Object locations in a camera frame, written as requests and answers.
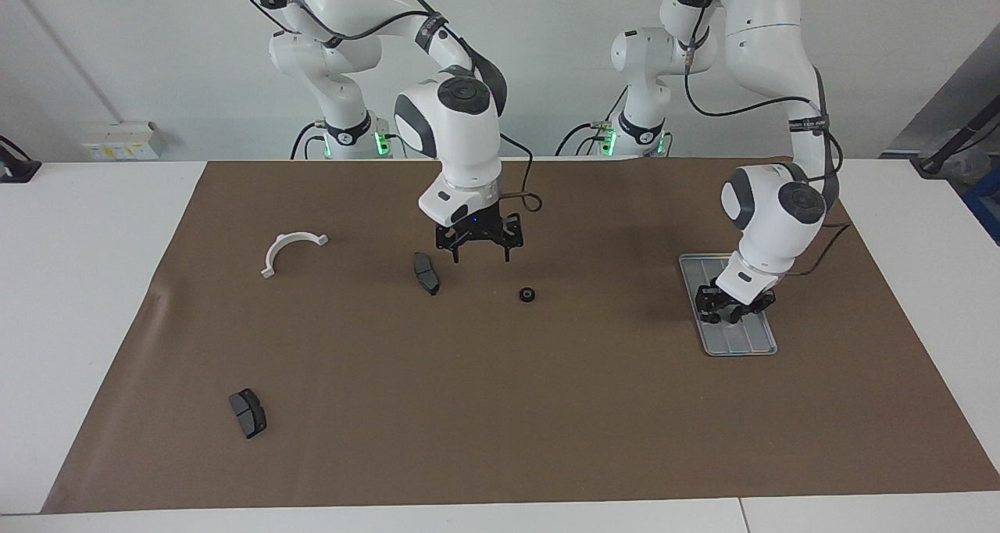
white table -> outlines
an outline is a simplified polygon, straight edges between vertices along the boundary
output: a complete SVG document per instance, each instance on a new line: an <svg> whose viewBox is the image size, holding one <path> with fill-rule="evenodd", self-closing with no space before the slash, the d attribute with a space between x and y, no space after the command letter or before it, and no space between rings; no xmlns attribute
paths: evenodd
<svg viewBox="0 0 1000 533"><path fill-rule="evenodd" d="M0 185L0 513L40 510L203 169L46 165L31 184ZM908 163L850 160L841 180L844 206L1000 467L1000 249L946 183ZM995 533L1000 493L0 517L10 533L134 530Z"/></svg>

white curved object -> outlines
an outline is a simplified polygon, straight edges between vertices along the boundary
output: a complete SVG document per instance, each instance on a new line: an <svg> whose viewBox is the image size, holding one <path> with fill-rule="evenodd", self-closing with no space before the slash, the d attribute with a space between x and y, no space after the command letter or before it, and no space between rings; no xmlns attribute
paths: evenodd
<svg viewBox="0 0 1000 533"><path fill-rule="evenodd" d="M278 257L278 252L281 252L286 245L296 241L311 241L315 245L325 245L330 239L325 234L323 236L316 236L315 234L307 233L307 231L297 231L295 234L279 234L278 239L271 245L271 249L267 251L265 268L260 272L264 276L264 279L274 277L274 259Z"/></svg>

green light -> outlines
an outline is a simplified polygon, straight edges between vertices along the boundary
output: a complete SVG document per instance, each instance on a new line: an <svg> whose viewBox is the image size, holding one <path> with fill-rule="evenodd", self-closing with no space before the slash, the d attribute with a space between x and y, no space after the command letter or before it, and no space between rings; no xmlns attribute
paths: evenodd
<svg viewBox="0 0 1000 533"><path fill-rule="evenodd" d="M389 153L389 144L385 140L385 135L382 133L375 133L375 144L378 145L378 155L385 156Z"/></svg>
<svg viewBox="0 0 1000 533"><path fill-rule="evenodd" d="M610 136L607 137L607 138L605 138L604 142L605 142L605 144L601 148L602 151L604 152L604 155L605 156L614 156L615 155L615 142L618 142L618 133L615 133L615 131L611 131Z"/></svg>

